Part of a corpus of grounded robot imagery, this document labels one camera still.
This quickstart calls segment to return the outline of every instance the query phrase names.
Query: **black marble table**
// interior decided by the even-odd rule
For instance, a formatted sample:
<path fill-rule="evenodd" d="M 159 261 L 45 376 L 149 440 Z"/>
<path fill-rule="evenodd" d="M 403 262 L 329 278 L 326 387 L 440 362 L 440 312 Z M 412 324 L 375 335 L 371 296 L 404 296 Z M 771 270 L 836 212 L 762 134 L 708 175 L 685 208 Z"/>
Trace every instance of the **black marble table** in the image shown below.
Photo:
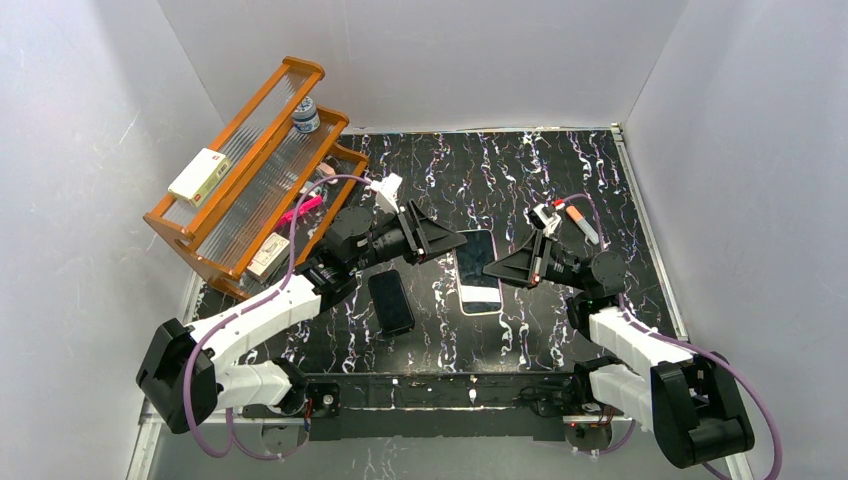
<path fill-rule="evenodd" d="M 415 200 L 455 230 L 491 230 L 499 257 L 531 231 L 524 213 L 528 207 L 574 193 L 590 195 L 609 248 L 627 260 L 632 308 L 648 325 L 674 334 L 609 130 L 351 135 L 342 143 L 369 156 L 371 178 L 402 176 L 399 199 Z M 350 204 L 371 208 L 374 201 L 358 187 Z M 588 202 L 575 205 L 591 221 Z M 306 223 L 320 216 L 306 218 L 301 233 L 309 233 Z M 598 248 L 565 216 L 559 240 L 578 254 Z M 570 288 L 547 282 L 534 290 L 503 286 L 502 313 L 465 316 L 452 255 L 415 267 L 397 260 L 362 272 L 357 280 L 367 285 L 370 275 L 391 268 L 401 273 L 412 304 L 412 332 L 382 338 L 368 289 L 360 288 L 343 304 L 281 332 L 243 361 L 284 356 L 307 373 L 544 372 L 601 353 L 567 326 Z M 204 287 L 195 318 L 232 304 Z"/>

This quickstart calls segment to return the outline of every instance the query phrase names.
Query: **white box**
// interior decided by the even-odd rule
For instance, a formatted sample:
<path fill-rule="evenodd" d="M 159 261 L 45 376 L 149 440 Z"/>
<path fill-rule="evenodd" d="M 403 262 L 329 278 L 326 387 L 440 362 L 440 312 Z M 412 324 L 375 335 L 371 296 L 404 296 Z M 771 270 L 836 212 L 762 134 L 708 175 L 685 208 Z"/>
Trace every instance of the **white box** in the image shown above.
<path fill-rule="evenodd" d="M 288 256 L 289 241 L 280 235 L 271 232 L 271 235 L 262 243 L 262 247 L 253 256 L 253 260 L 247 264 L 247 272 L 260 282 L 268 279 L 268 276 L 283 263 Z"/>
<path fill-rule="evenodd" d="M 204 148 L 171 183 L 168 191 L 195 207 L 200 206 L 231 165 L 223 153 Z"/>

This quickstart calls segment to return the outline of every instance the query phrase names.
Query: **smartphone screen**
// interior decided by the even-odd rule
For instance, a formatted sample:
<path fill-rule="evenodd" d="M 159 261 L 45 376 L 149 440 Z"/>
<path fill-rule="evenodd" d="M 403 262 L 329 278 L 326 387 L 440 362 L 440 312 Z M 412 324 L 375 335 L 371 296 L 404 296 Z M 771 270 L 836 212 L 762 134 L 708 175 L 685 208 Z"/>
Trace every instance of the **smartphone screen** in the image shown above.
<path fill-rule="evenodd" d="M 503 308 L 501 282 L 483 274 L 483 267 L 497 260 L 495 241 L 489 230 L 466 230 L 467 242 L 456 249 L 457 282 L 462 313 L 484 315 Z"/>
<path fill-rule="evenodd" d="M 412 309 L 397 270 L 378 273 L 369 278 L 368 290 L 383 335 L 400 335 L 415 327 Z"/>

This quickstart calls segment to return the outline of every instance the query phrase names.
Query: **wooden shelf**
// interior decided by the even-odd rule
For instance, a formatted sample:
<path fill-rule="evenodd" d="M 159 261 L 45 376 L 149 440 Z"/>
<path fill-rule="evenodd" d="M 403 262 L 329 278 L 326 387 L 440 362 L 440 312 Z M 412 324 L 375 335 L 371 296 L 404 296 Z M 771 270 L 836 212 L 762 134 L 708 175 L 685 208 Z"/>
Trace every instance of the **wooden shelf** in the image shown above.
<path fill-rule="evenodd" d="M 303 134 L 292 125 L 294 108 L 323 76 L 320 65 L 286 57 L 208 147 L 234 165 L 206 202 L 193 208 L 167 194 L 144 216 L 201 277 L 225 293 L 249 296 L 238 287 L 248 263 L 327 155 L 354 163 L 357 175 L 367 166 L 367 157 L 335 143 L 349 123 L 344 114 L 319 106 L 318 130 Z M 323 236 L 353 183 L 345 183 L 298 261 Z"/>

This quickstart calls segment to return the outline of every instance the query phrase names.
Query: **pink object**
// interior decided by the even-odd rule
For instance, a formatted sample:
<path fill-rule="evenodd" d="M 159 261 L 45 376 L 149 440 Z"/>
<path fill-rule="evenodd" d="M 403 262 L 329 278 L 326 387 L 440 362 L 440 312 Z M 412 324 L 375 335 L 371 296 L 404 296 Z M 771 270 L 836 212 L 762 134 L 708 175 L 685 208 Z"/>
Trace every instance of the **pink object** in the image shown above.
<path fill-rule="evenodd" d="M 318 195 L 316 197 L 312 197 L 309 200 L 303 202 L 303 205 L 300 206 L 300 211 L 297 212 L 297 215 L 301 216 L 304 213 L 318 207 L 322 203 L 324 203 L 324 197 L 322 197 L 321 195 Z M 274 230 L 276 230 L 276 229 L 282 227 L 283 225 L 289 223 L 293 216 L 294 216 L 294 210 L 293 209 L 284 213 L 283 216 L 280 217 L 280 221 L 277 222 L 276 225 L 274 225 Z"/>

